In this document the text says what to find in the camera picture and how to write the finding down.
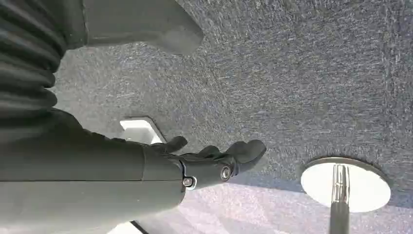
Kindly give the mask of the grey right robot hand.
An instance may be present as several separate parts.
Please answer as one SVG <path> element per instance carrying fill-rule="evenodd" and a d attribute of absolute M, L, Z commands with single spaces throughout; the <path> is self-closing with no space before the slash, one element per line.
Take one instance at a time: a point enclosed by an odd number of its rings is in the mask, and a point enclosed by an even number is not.
<path fill-rule="evenodd" d="M 189 187 L 254 168 L 266 152 L 260 140 L 177 155 L 182 136 L 151 145 L 107 138 L 56 108 L 50 88 L 68 50 L 144 41 L 185 55 L 203 38 L 174 0 L 1 1 L 1 233 L 112 229 L 176 207 Z"/>

